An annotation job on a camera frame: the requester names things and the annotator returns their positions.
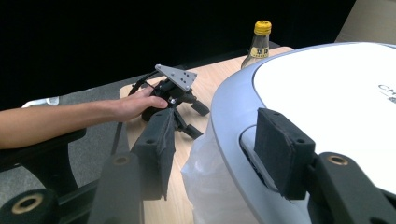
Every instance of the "gray mounting plate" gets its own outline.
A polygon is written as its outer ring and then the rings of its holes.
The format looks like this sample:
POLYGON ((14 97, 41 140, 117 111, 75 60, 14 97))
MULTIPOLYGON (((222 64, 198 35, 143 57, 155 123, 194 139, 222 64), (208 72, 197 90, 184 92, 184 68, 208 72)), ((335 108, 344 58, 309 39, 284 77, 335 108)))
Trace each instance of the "gray mounting plate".
POLYGON ((161 64, 155 65, 155 69, 164 76, 171 79, 173 83, 178 85, 183 91, 189 91, 192 83, 197 78, 197 74, 161 64))

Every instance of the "bottle label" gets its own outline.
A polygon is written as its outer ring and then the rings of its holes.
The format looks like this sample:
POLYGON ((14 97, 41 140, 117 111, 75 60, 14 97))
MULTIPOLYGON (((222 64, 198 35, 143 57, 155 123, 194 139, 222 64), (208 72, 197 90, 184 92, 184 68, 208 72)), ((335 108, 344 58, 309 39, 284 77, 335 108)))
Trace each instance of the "bottle label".
POLYGON ((250 56, 252 56, 254 58, 260 58, 260 59, 267 58, 269 50, 270 50, 269 48, 258 49, 258 48, 252 47, 250 50, 250 56))

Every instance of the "bottle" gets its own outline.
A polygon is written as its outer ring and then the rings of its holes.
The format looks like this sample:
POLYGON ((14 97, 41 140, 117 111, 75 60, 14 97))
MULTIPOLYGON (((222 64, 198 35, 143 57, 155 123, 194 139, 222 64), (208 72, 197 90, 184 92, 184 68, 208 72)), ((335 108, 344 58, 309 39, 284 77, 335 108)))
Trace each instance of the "bottle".
POLYGON ((256 22, 250 50, 242 62, 241 69, 269 56, 271 28, 272 25, 269 21, 256 22))

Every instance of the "wooden surface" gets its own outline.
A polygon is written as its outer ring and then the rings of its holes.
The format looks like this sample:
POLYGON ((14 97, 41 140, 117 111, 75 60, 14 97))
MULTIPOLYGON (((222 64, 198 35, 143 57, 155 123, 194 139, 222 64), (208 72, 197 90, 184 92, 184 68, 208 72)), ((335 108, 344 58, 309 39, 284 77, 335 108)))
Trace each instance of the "wooden surface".
MULTIPOLYGON (((281 47, 270 50, 270 57, 278 53, 292 50, 288 47, 281 47)), ((240 70, 242 61, 245 56, 231 60, 212 63, 201 67, 190 69, 198 76, 192 84, 192 93, 207 107, 211 106, 212 97, 223 80, 240 70)), ((149 80, 150 84, 159 82, 165 77, 157 77, 149 80)), ((128 95, 132 86, 128 85, 120 89, 120 97, 128 95)), ((183 103, 177 107, 182 118, 187 124, 193 125, 202 133, 205 132, 210 113, 206 116, 200 116, 190 104, 183 103)), ((141 118, 133 119, 127 122, 127 133, 130 147, 142 133, 146 123, 141 118)), ((145 201, 145 221, 146 224, 189 224, 193 223, 192 204, 190 203, 181 175, 181 168, 190 155, 190 149, 193 139, 181 132, 175 133, 176 153, 174 156, 173 167, 168 186, 168 198, 158 201, 145 201)))

